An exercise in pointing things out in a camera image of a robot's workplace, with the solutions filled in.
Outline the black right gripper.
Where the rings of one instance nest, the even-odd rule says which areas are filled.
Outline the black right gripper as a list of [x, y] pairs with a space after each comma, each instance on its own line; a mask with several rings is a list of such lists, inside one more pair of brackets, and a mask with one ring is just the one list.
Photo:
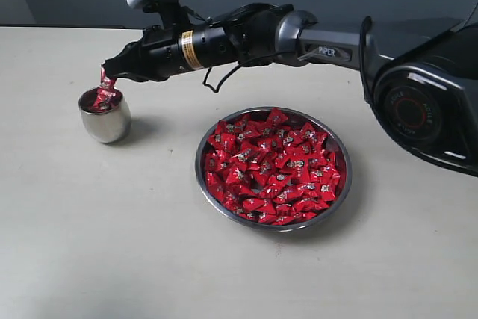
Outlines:
[[136, 82], [166, 81], [187, 72], [187, 64], [179, 44], [180, 33], [159, 25], [145, 28], [143, 36], [128, 43], [116, 56], [102, 64], [109, 79], [126, 78]]

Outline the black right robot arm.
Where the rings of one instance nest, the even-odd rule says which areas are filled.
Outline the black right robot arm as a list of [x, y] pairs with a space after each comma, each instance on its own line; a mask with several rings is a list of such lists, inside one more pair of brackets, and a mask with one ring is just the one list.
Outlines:
[[199, 24], [181, 12], [103, 63], [109, 78], [166, 81], [224, 64], [333, 65], [359, 73], [364, 99], [401, 148], [477, 174], [477, 24], [453, 18], [322, 23], [289, 4], [248, 4]]

